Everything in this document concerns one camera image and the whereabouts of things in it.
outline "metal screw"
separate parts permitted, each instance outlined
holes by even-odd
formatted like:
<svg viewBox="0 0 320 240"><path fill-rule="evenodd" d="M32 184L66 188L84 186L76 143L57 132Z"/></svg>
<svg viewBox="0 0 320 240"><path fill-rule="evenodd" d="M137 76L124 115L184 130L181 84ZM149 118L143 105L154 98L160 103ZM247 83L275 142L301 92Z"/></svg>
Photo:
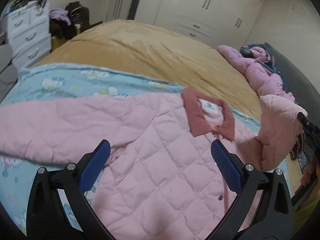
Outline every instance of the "metal screw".
<svg viewBox="0 0 320 240"><path fill-rule="evenodd" d="M67 169L68 169L69 171L72 171L72 170L75 169L75 167L76 167L76 165L75 165L74 163L69 163L68 166L67 166Z"/></svg>
<svg viewBox="0 0 320 240"><path fill-rule="evenodd" d="M248 171L253 171L254 170L254 167L251 165L251 164L247 164L245 166L245 168L248 170Z"/></svg>
<svg viewBox="0 0 320 240"><path fill-rule="evenodd" d="M276 169L276 174L278 174L278 175L282 175L282 174L283 174L283 172L281 171L281 169Z"/></svg>
<svg viewBox="0 0 320 240"><path fill-rule="evenodd" d="M38 173L39 173L39 174L42 174L42 173L44 173L44 171L45 171L45 168L44 168L44 167L41 167L41 168L38 170Z"/></svg>

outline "white chest of drawers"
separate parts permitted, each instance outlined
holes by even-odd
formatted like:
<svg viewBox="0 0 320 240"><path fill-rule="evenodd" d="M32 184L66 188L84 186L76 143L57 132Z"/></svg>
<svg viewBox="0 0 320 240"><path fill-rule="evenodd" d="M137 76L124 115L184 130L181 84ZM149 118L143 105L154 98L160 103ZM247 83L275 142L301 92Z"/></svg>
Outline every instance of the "white chest of drawers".
<svg viewBox="0 0 320 240"><path fill-rule="evenodd" d="M13 50L13 65L17 69L32 65L51 49L49 2L42 8L33 1L9 13L2 19L1 28Z"/></svg>

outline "dark pink collar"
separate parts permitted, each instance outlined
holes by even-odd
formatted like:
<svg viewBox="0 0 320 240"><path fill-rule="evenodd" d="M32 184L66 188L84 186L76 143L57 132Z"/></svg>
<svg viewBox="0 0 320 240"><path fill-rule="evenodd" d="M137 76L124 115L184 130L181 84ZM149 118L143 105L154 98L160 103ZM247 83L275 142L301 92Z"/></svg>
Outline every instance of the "dark pink collar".
<svg viewBox="0 0 320 240"><path fill-rule="evenodd" d="M212 98L204 94L195 92L191 87L182 91L182 99L187 112L190 131L194 137L209 132L221 134L230 141L235 140L235 119L227 103L221 99ZM207 100L211 103L221 106L223 111L224 122L217 128L212 128L204 118L203 110L198 103L198 99Z"/></svg>

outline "green clothing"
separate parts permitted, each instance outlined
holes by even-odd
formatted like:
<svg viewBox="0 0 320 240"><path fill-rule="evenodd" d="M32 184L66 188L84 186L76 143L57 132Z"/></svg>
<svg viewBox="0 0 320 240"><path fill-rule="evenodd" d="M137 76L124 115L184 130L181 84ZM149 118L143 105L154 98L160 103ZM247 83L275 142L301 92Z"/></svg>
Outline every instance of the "green clothing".
<svg viewBox="0 0 320 240"><path fill-rule="evenodd" d="M304 225L320 201L320 196L308 206L293 213L295 233Z"/></svg>

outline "white clothing tag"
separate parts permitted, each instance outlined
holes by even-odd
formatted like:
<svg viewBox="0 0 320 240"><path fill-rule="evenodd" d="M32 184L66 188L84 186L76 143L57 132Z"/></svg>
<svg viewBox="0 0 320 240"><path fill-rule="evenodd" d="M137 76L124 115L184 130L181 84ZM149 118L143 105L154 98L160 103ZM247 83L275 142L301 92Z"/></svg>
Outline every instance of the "white clothing tag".
<svg viewBox="0 0 320 240"><path fill-rule="evenodd" d="M218 114L217 105L207 100L199 99L202 109L209 114Z"/></svg>

